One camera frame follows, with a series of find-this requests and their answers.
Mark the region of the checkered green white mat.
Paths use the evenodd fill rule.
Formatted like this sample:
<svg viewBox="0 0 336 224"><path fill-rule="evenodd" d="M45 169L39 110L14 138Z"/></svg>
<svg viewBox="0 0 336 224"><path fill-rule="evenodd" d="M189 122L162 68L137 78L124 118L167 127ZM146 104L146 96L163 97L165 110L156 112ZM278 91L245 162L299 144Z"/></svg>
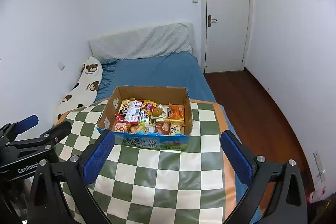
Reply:
<svg viewBox="0 0 336 224"><path fill-rule="evenodd" d="M238 184L221 150L223 109L194 101L185 151L116 144L90 193L112 223L222 223L238 201Z"/></svg>

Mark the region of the small yellow snack packet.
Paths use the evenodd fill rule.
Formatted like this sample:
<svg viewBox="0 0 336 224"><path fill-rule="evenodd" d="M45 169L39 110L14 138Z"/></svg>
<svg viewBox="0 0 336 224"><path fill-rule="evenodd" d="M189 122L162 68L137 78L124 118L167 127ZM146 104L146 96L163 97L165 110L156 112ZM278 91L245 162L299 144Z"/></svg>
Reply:
<svg viewBox="0 0 336 224"><path fill-rule="evenodd" d="M122 117L126 116L131 101L132 101L132 99L125 99L121 102L121 106L118 110L118 115L120 115Z"/></svg>

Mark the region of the braised egg clear packet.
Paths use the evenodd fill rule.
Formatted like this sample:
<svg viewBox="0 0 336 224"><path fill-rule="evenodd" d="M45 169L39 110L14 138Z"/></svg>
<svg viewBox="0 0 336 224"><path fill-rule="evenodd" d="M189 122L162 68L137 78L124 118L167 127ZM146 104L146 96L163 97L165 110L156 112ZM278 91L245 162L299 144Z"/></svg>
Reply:
<svg viewBox="0 0 336 224"><path fill-rule="evenodd" d="M159 119L158 116L161 114L161 109L156 107L152 112L151 112L151 119Z"/></svg>

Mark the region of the white door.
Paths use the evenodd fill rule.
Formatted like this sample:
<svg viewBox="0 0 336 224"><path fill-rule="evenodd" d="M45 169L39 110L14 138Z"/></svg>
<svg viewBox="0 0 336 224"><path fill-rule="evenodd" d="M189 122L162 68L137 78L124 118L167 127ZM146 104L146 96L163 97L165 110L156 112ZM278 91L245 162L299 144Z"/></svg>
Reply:
<svg viewBox="0 0 336 224"><path fill-rule="evenodd" d="M253 0L201 0L204 73L240 71L251 34Z"/></svg>

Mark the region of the wall socket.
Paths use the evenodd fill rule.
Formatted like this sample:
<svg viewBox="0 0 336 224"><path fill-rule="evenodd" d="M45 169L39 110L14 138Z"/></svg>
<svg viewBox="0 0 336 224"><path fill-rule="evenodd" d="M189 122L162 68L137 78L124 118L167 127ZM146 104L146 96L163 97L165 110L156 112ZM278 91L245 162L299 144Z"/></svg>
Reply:
<svg viewBox="0 0 336 224"><path fill-rule="evenodd" d="M325 169L322 165L322 161L320 158L320 155L318 153L318 151L313 153L314 159L315 159L315 163L318 169L318 178L320 180L320 182L325 182L326 180L326 176L325 176Z"/></svg>

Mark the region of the colourful candy bag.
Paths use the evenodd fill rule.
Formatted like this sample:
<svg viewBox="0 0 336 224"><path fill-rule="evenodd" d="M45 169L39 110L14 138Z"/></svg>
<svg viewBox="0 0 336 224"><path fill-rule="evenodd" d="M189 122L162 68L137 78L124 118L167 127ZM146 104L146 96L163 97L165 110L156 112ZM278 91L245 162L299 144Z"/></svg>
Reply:
<svg viewBox="0 0 336 224"><path fill-rule="evenodd" d="M145 121L139 122L136 125L132 125L130 128L130 133L136 134L136 133L146 133L146 123Z"/></svg>

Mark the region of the orange red snack packet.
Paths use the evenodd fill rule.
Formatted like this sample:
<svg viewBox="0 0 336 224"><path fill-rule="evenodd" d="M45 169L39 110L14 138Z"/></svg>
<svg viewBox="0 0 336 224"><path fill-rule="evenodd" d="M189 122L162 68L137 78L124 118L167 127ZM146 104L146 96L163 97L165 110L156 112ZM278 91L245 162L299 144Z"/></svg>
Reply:
<svg viewBox="0 0 336 224"><path fill-rule="evenodd" d="M132 124L126 122L118 122L114 123L113 131L115 132L129 132Z"/></svg>

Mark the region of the brown pastry snack packet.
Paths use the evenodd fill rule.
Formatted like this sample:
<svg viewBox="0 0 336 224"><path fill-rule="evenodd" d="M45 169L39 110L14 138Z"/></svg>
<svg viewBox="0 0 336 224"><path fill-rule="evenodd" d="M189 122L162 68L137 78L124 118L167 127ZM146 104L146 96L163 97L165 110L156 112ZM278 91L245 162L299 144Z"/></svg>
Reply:
<svg viewBox="0 0 336 224"><path fill-rule="evenodd" d="M154 132L156 134L170 135L170 125L168 121L156 122Z"/></svg>

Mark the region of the yellow crisps packet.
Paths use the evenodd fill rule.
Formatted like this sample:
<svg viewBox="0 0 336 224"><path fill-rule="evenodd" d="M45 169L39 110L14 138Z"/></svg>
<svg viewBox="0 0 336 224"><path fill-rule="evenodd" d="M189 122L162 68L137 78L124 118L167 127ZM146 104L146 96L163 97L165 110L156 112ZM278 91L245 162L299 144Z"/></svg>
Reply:
<svg viewBox="0 0 336 224"><path fill-rule="evenodd" d="M181 129L183 128L183 122L171 122L169 131L170 135L177 135L181 133Z"/></svg>

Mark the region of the red white snack box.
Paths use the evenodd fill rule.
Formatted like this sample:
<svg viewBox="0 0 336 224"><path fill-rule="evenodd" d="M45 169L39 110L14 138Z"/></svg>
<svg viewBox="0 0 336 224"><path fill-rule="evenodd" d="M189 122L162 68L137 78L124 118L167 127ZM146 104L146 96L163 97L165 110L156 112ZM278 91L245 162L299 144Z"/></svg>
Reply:
<svg viewBox="0 0 336 224"><path fill-rule="evenodd" d="M124 121L130 124L137 124L141 108L142 108L142 101L132 100L129 104Z"/></svg>

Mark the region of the cardboard milk box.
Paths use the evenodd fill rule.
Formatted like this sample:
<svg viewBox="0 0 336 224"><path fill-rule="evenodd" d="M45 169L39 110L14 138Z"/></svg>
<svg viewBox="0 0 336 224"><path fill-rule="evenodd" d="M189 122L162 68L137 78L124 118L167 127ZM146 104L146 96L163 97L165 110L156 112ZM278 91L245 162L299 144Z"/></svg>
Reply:
<svg viewBox="0 0 336 224"><path fill-rule="evenodd" d="M139 122L145 121L146 133L132 134L130 132L113 131L116 122L114 115L118 114L121 102L125 99L132 100L151 100L158 105L169 106L184 105L184 119L159 118L151 119L151 113L141 109ZM181 133L177 135L162 135L154 132L156 122L183 122ZM188 90L181 87L162 87L162 86L118 86L108 99L100 120L97 123L99 132L109 130L114 133L115 142L120 145L127 145L137 148L148 149L169 149L183 151L187 149L191 131L193 129L193 115L191 111Z"/></svg>

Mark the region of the grey white snack packet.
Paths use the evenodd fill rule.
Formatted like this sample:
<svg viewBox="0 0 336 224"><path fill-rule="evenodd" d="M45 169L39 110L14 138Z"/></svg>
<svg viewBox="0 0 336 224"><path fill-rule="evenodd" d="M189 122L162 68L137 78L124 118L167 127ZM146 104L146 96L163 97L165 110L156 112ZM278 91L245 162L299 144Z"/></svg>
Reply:
<svg viewBox="0 0 336 224"><path fill-rule="evenodd" d="M161 109L161 114L158 116L158 118L168 118L170 109L169 106L158 105L158 108Z"/></svg>

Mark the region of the yellow Sedaap noodle packet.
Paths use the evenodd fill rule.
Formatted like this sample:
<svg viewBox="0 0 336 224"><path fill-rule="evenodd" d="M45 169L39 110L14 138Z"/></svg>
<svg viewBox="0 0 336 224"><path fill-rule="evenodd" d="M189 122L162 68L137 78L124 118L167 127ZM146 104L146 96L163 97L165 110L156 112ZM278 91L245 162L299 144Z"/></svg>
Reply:
<svg viewBox="0 0 336 224"><path fill-rule="evenodd" d="M151 113L157 107L157 102L151 100L143 100L141 109Z"/></svg>

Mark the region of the blue bed sheet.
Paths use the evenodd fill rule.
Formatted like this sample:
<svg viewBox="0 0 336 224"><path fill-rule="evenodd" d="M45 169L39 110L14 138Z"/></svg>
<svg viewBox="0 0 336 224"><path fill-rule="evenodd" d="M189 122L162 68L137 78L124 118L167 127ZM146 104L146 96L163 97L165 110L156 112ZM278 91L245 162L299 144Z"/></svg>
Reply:
<svg viewBox="0 0 336 224"><path fill-rule="evenodd" d="M188 53L174 53L148 59L107 61L103 64L102 82L97 99L109 98L118 86L185 87L194 101L215 103L214 95L197 60ZM246 191L236 177L238 201Z"/></svg>

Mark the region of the red triangular snack packet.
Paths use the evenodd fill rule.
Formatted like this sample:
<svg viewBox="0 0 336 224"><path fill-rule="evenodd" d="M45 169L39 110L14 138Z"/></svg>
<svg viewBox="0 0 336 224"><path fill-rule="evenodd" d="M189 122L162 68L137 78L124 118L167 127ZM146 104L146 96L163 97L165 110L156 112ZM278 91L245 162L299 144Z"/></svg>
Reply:
<svg viewBox="0 0 336 224"><path fill-rule="evenodd" d="M124 122L125 121L125 116L124 115L115 114L114 117L115 117L115 120L118 121L118 122Z"/></svg>

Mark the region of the bear print pillow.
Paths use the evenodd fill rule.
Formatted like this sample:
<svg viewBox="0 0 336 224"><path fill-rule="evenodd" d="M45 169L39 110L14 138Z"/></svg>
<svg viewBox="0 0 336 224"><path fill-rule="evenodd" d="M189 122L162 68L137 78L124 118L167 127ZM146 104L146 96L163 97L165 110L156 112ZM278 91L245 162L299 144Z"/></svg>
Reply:
<svg viewBox="0 0 336 224"><path fill-rule="evenodd" d="M53 123L56 124L60 117L70 110L93 104L101 79L101 63L98 59L91 56L84 62L80 78L73 89L65 95L55 109Z"/></svg>

